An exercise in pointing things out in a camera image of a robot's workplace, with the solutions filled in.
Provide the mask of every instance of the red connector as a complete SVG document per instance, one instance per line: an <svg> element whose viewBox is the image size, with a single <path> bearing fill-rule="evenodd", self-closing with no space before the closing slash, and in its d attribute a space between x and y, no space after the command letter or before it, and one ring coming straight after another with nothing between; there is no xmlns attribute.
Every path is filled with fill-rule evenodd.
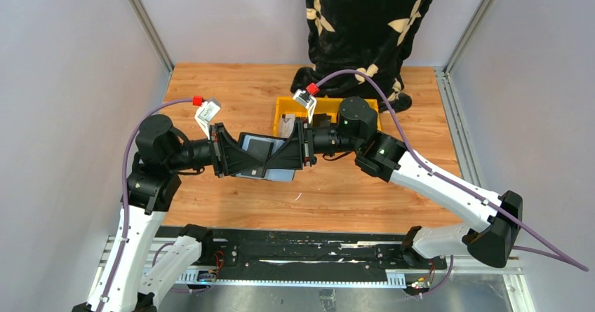
<svg viewBox="0 0 595 312"><path fill-rule="evenodd" d="M192 98L192 104L195 107L200 107L203 104L203 102L204 102L204 99L202 98L202 96L194 96Z"/></svg>
<svg viewBox="0 0 595 312"><path fill-rule="evenodd" d="M314 84L314 83L310 83L310 84L308 85L308 87L306 88L306 91L307 91L307 92L308 92L310 95L314 96L315 94L317 94L317 93L320 91L320 89L318 89L318 87L316 86L316 84Z"/></svg>

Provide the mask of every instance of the wooden tabletop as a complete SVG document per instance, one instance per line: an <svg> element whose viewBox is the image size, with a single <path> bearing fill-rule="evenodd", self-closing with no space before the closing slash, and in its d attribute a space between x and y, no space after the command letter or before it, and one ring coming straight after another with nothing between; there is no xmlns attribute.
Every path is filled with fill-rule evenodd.
<svg viewBox="0 0 595 312"><path fill-rule="evenodd" d="M275 101L289 96L297 65L175 66L166 101L194 95L215 97L223 122L237 138L240 132L273 135ZM425 158L459 175L434 70L403 68L408 111L397 114L411 144ZM179 104L164 110L190 139L204 134L194 120L196 107ZM381 115L383 130L399 137L389 114ZM318 159L298 170L293 182L268 182L204 174L182 178L164 224L209 227L405 233L410 227L444 226L460 220L414 191L369 177L353 156L334 162Z"/></svg>

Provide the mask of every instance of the white wall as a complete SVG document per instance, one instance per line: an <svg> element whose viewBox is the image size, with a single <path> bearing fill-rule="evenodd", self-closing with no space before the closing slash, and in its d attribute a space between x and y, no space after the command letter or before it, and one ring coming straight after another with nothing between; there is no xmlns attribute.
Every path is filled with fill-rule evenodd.
<svg viewBox="0 0 595 312"><path fill-rule="evenodd" d="M434 0L407 65L444 65L481 0ZM174 62L307 63L305 0L142 0Z"/></svg>
<svg viewBox="0 0 595 312"><path fill-rule="evenodd" d="M0 0L0 40L0 311L70 311L168 75L128 0Z"/></svg>
<svg viewBox="0 0 595 312"><path fill-rule="evenodd" d="M518 191L524 221L591 269L594 4L497 0L452 75L486 186ZM592 272L519 255L537 311L593 311Z"/></svg>

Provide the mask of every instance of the gray floor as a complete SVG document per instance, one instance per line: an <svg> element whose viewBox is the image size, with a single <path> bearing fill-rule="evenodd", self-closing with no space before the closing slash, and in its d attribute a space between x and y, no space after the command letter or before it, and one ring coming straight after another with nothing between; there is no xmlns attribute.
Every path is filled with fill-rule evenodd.
<svg viewBox="0 0 595 312"><path fill-rule="evenodd" d="M455 275L422 301L403 301L402 290L319 287L219 286L203 294L170 293L160 311L179 312L512 312L500 275Z"/></svg>

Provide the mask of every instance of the yellow plastic tray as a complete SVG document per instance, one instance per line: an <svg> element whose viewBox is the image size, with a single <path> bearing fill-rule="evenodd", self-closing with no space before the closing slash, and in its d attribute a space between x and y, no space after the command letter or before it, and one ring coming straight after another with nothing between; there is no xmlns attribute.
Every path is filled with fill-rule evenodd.
<svg viewBox="0 0 595 312"><path fill-rule="evenodd" d="M330 121L337 123L337 113L339 112L339 104L341 104L343 98L319 98L316 102L315 114L327 114L330 116ZM365 100L368 102L370 107L378 112L378 102L376 100ZM284 114L295 114L295 117L307 118L308 112L306 109L299 105L298 102L293 100L291 97L278 97L275 106L275 119L273 122L273 136L277 136L277 124L281 115ZM378 130L382 131L380 126L380 117L378 117Z"/></svg>

